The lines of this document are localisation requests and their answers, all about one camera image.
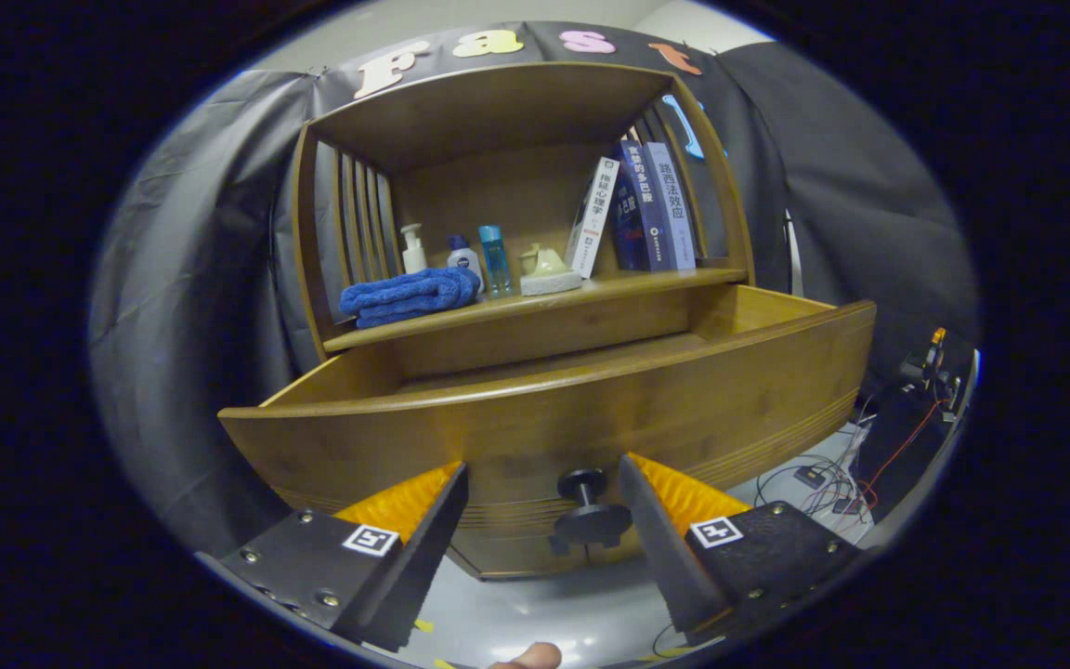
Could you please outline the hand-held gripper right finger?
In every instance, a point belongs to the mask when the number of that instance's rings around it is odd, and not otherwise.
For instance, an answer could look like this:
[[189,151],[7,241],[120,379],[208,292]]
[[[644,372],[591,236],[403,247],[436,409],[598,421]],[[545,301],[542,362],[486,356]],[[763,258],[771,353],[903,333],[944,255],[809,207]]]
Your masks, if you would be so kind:
[[641,454],[620,458],[620,491],[672,626],[689,644],[748,642],[862,554],[785,501],[752,507]]

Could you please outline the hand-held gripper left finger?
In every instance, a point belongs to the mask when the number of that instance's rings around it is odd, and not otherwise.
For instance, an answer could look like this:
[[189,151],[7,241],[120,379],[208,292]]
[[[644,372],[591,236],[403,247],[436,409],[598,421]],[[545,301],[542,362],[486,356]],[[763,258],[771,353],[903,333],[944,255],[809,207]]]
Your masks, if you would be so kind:
[[398,651],[467,498],[467,466],[438,466],[336,514],[294,511],[221,557],[219,574],[348,642]]

